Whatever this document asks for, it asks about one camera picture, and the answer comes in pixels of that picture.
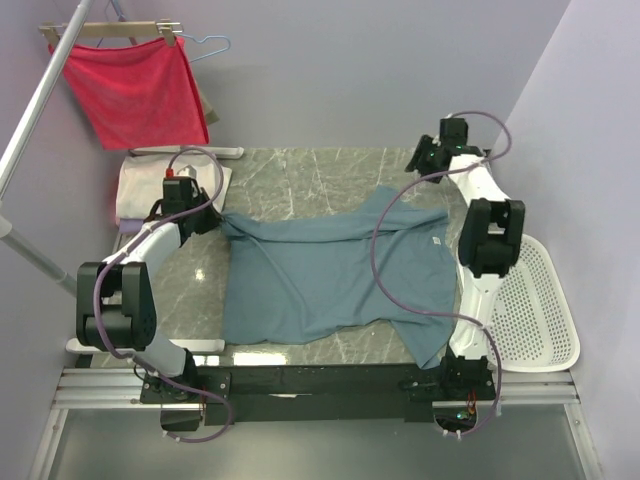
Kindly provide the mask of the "blue t shirt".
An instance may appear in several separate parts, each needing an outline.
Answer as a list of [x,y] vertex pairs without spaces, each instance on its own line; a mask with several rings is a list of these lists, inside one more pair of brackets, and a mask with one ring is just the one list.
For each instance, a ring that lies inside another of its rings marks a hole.
[[260,222],[228,213],[231,247],[222,338],[305,344],[389,321],[422,369],[452,334],[457,272],[442,208],[396,200],[380,186],[355,211]]

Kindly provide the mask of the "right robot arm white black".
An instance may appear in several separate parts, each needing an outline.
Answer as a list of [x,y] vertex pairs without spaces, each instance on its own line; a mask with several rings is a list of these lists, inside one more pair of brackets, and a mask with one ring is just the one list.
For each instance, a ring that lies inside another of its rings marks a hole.
[[525,205],[507,196],[489,172],[486,150],[468,144],[465,113],[440,120],[439,134],[423,136],[407,165],[432,183],[448,176],[460,191],[467,213],[457,246],[461,301],[456,313],[433,317],[456,321],[446,353],[423,387],[430,400],[493,399],[497,395],[489,363],[502,368],[490,333],[497,294],[520,256]]

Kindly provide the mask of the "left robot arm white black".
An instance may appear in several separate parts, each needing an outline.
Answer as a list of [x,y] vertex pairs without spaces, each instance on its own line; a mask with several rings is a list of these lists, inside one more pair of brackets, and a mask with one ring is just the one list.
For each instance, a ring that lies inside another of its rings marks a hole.
[[194,178],[164,178],[162,197],[140,231],[103,261],[79,267],[79,344],[157,372],[165,377],[164,389],[176,401],[193,399],[200,388],[193,354],[159,332],[151,279],[186,240],[215,229],[221,221]]

